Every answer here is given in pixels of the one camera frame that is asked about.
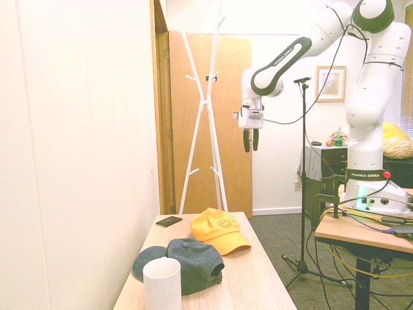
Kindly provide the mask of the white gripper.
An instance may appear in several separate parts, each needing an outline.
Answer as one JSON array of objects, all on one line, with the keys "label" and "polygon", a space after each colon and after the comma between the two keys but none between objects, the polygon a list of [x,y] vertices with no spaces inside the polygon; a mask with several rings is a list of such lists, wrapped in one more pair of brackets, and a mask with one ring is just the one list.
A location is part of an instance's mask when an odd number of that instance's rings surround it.
[{"label": "white gripper", "polygon": [[245,152],[250,152],[250,129],[253,129],[252,147],[257,151],[259,129],[263,128],[263,113],[257,110],[242,109],[238,116],[238,127],[243,129],[243,145]]}]

